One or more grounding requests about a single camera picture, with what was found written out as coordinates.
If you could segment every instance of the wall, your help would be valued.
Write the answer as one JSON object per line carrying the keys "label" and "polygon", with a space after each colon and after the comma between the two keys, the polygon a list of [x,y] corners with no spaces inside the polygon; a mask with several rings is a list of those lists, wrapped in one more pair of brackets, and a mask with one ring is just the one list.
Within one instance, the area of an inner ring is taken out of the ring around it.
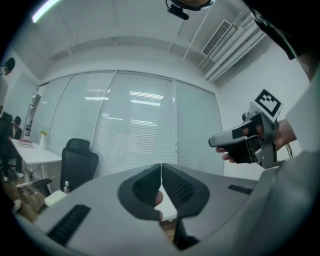
{"label": "wall", "polygon": [[150,73],[198,86],[211,93],[217,87],[203,79],[203,73],[188,60],[163,50],[141,46],[106,46],[75,53],[58,60],[42,80],[43,83],[86,71],[128,70]]}
{"label": "wall", "polygon": [[[284,119],[288,110],[297,102],[308,87],[309,80],[297,60],[289,60],[276,44],[246,70],[220,89],[220,117],[222,130],[228,130],[242,123],[242,114],[248,111],[250,101],[262,89],[274,94],[284,103],[278,120]],[[297,141],[290,143],[293,155],[301,152]],[[278,160],[287,159],[286,147],[277,153]],[[259,165],[224,163],[224,175],[258,180],[264,169]]]}
{"label": "wall", "polygon": [[15,59],[15,67],[13,71],[7,76],[9,87],[6,92],[6,98],[10,96],[13,87],[17,84],[18,79],[21,75],[27,78],[30,83],[36,84],[37,89],[38,85],[40,85],[40,80],[23,63],[12,46],[8,47],[6,53],[4,54],[3,60],[1,61],[1,64],[5,63],[5,61],[10,57],[13,57]]}
{"label": "wall", "polygon": [[15,59],[15,67],[7,76],[9,86],[5,96],[3,111],[12,115],[13,118],[20,116],[20,127],[24,130],[31,101],[33,100],[32,96],[38,89],[40,81],[22,62],[11,46],[5,53],[1,63],[4,63],[10,57]]}

